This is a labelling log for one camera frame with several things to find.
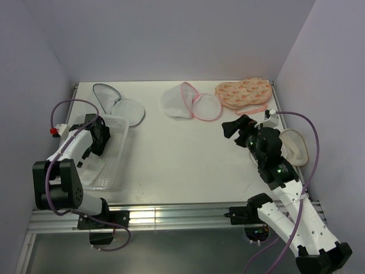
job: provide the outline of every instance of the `white fabric pouch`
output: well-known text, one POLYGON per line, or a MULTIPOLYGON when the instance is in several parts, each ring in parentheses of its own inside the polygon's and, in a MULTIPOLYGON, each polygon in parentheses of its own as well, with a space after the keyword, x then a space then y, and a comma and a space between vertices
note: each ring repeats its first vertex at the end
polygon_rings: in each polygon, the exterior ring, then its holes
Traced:
POLYGON ((203 121, 216 120, 222 113, 217 97, 207 93, 199 95, 188 82, 165 91, 161 97, 161 106, 167 116, 187 119, 195 117, 203 121))

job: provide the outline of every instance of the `gray floor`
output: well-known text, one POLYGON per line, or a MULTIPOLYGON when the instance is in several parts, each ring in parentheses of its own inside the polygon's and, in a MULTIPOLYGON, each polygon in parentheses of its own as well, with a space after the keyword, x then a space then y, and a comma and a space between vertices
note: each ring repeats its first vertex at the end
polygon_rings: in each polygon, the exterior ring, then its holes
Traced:
MULTIPOLYGON (((134 232, 129 246, 117 252, 91 250, 87 233, 38 235, 27 273, 243 273, 259 247, 242 233, 242 227, 134 232)), ((248 273, 264 273, 283 246, 280 241, 262 254, 248 273)), ((299 273, 291 251, 273 273, 299 273)))

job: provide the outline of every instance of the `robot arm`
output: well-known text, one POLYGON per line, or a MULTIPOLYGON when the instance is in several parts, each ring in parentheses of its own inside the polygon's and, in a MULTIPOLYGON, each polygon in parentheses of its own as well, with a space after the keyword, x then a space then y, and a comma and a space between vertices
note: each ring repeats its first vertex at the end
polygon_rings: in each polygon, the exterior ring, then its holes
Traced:
MULTIPOLYGON (((352 254, 347 243, 339 240, 325 226, 307 195, 301 195, 302 182, 293 166, 281 156, 280 132, 271 127, 278 125, 279 117, 274 110, 265 112, 265 120, 258 124, 243 115, 233 122, 223 123, 224 135, 230 138, 237 130, 236 144, 247 147, 258 163, 258 172, 272 192, 279 198, 294 221, 299 215, 302 200, 303 210, 297 233, 290 243, 301 273, 332 273, 343 267, 352 254)), ((290 221, 273 203, 267 194, 249 199, 245 216, 268 224, 287 243, 293 232, 290 221)), ((230 208, 230 216, 237 208, 230 208)))
MULTIPOLYGON (((87 165, 87 159, 90 156, 94 160, 98 159, 111 137, 110 129, 105 125, 103 118, 100 116, 96 118, 95 114, 87 114, 83 124, 75 124, 70 130, 67 125, 57 125, 51 130, 51 133, 54 137, 62 137, 65 141, 47 160, 36 162, 33 165, 34 194, 38 209, 51 209, 45 185, 47 171, 51 162, 54 162, 49 177, 49 194, 56 210, 73 209, 73 213, 81 216, 78 222, 80 230, 101 230, 111 227, 127 230, 129 212, 110 211, 105 199, 84 193, 79 177, 79 172, 82 172, 81 169, 87 165)), ((110 244, 114 237, 113 232, 90 232, 89 240, 98 250, 119 250, 130 240, 131 234, 129 230, 127 232, 129 237, 126 243, 114 249, 98 247, 110 244)))

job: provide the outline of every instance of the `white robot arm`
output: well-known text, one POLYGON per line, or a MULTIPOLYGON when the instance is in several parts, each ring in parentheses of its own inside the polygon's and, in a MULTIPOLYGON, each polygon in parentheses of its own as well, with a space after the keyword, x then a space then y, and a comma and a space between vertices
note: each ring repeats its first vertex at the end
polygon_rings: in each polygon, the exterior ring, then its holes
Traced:
MULTIPOLYGON (((307 195, 301 195, 302 182, 293 166, 281 156, 280 132, 272 128, 278 122, 276 111, 267 110, 265 120, 259 124, 243 115, 236 121, 223 123, 222 127, 226 138, 238 131, 240 137, 235 140, 236 144, 250 150, 258 163, 260 177, 286 207, 293 221, 297 220, 302 203, 299 226, 289 246, 300 272, 332 273, 343 267, 352 250, 330 232, 307 195)), ((232 220, 235 217, 248 217, 252 222, 260 220, 269 225, 285 243, 289 241, 295 226, 267 194, 250 198, 246 208, 230 208, 228 216, 232 224, 238 224, 237 220, 232 220)))

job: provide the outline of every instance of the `cable tie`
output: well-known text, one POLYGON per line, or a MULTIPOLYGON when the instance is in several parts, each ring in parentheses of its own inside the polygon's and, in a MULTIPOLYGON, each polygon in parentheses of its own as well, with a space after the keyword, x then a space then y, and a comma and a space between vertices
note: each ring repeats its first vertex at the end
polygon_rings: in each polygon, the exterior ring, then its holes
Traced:
POLYGON ((306 194, 303 194, 303 195, 299 196, 299 198, 294 199, 292 202, 289 202, 287 204, 284 204, 284 207, 290 206, 291 204, 294 204, 294 203, 297 203, 297 202, 299 202, 301 200, 304 200, 306 197, 307 197, 307 195, 306 194))

